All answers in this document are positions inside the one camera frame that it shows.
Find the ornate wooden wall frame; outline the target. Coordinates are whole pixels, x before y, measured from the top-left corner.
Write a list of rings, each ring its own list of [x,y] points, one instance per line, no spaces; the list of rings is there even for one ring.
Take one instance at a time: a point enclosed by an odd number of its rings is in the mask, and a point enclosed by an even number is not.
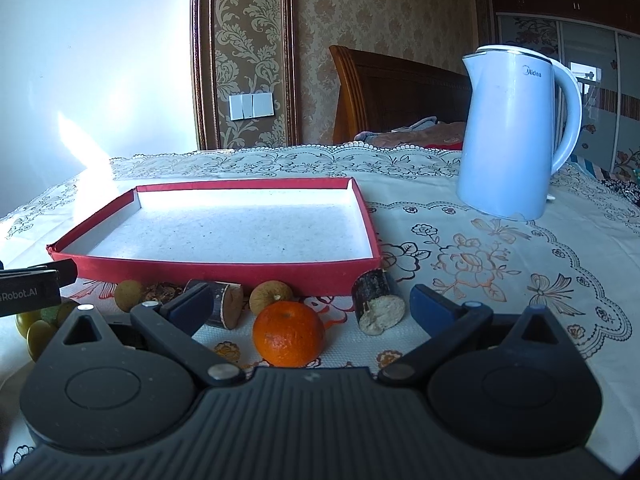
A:
[[[302,140],[295,0],[191,0],[191,70],[202,150]],[[273,113],[234,120],[230,99],[266,92]]]

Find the bedding pile on bed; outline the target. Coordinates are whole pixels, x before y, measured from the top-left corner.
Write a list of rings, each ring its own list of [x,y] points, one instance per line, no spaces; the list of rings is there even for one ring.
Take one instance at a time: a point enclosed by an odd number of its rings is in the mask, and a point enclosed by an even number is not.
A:
[[[409,127],[390,131],[361,131],[355,141],[364,142],[377,148],[398,148],[413,145],[419,148],[443,148],[460,151],[462,149],[465,122],[440,122],[435,116],[421,119]]]

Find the green cucumber piece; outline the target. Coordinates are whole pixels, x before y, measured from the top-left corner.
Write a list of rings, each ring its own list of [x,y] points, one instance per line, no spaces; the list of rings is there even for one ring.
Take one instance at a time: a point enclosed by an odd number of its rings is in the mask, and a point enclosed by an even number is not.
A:
[[[41,309],[40,316],[43,321],[46,321],[54,327],[60,327],[78,306],[77,301],[70,298],[63,298],[57,306]]]

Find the wooden bed headboard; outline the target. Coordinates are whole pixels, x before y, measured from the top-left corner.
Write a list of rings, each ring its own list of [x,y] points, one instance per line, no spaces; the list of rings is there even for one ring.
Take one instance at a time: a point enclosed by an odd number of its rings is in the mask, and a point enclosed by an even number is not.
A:
[[[361,131],[390,131],[434,116],[464,122],[471,99],[470,78],[393,56],[330,47],[340,78],[332,141],[351,141]]]

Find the white electric kettle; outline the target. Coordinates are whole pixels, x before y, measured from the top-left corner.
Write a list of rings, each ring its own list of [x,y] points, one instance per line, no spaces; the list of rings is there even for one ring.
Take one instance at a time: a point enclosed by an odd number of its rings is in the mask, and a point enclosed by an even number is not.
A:
[[[577,79],[553,58],[506,44],[479,47],[463,63],[472,96],[458,197],[484,214],[537,220],[579,138]]]

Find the red shallow tray box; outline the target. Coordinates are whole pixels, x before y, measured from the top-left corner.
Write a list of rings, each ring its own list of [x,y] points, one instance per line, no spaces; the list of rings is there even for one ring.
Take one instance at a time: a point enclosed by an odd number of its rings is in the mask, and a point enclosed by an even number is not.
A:
[[[346,296],[382,262],[353,178],[137,185],[47,251],[102,282],[277,280],[304,296]]]

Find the orange mandarin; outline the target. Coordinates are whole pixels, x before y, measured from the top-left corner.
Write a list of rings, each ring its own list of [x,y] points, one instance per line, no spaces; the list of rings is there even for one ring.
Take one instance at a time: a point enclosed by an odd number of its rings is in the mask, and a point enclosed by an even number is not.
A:
[[[320,356],[326,330],[306,304],[278,301],[255,318],[252,339],[259,355],[277,367],[304,367]]]

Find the tan longan fruit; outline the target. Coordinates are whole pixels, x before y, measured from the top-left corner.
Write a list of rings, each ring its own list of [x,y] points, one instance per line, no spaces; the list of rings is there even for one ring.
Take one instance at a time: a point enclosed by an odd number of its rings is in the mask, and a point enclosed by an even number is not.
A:
[[[145,286],[135,280],[120,282],[114,291],[114,300],[117,307],[124,312],[129,312],[143,300]]]
[[[258,315],[270,304],[293,299],[293,291],[288,284],[280,281],[266,281],[256,286],[250,293],[248,304],[254,315]]]

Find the glass wardrobe sliding doors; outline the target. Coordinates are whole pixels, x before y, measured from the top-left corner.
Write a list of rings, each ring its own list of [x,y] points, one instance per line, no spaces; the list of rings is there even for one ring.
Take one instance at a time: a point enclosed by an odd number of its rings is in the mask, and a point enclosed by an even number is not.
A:
[[[537,51],[574,74],[582,125],[574,154],[619,178],[639,177],[639,37],[548,16],[500,13],[498,38]]]

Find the dark sugarcane piece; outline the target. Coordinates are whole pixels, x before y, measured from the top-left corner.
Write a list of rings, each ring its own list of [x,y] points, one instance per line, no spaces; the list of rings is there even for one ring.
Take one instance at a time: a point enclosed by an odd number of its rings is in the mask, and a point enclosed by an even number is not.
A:
[[[360,275],[352,285],[352,303],[360,330],[378,336],[397,325],[406,313],[406,303],[396,282],[383,269]]]
[[[244,290],[241,284],[229,282],[214,282],[203,280],[191,280],[186,283],[184,291],[194,288],[196,285],[205,284],[213,294],[210,300],[210,313],[205,324],[234,330],[239,323],[244,304]]]

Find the green tomato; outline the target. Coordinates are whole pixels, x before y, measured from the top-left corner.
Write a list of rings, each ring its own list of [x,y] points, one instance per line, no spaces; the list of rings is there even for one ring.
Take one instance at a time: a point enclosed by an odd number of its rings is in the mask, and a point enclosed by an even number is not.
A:
[[[58,329],[45,320],[38,320],[27,331],[27,350],[29,356],[36,362]]]
[[[41,318],[41,312],[39,310],[33,310],[28,312],[19,313],[15,317],[16,328],[23,338],[27,338],[29,327]]]

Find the white wall switch panel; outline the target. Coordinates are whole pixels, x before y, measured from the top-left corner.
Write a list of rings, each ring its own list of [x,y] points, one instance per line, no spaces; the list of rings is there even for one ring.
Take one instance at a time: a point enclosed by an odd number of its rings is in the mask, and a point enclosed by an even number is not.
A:
[[[271,92],[232,94],[228,102],[232,122],[274,115]]]

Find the brown water chestnut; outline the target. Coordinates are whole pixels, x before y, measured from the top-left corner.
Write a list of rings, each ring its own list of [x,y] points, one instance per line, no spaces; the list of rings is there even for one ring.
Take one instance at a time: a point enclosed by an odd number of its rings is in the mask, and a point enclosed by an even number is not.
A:
[[[142,296],[143,301],[157,301],[160,304],[167,304],[177,298],[183,292],[183,287],[168,282],[157,283],[148,286]]]

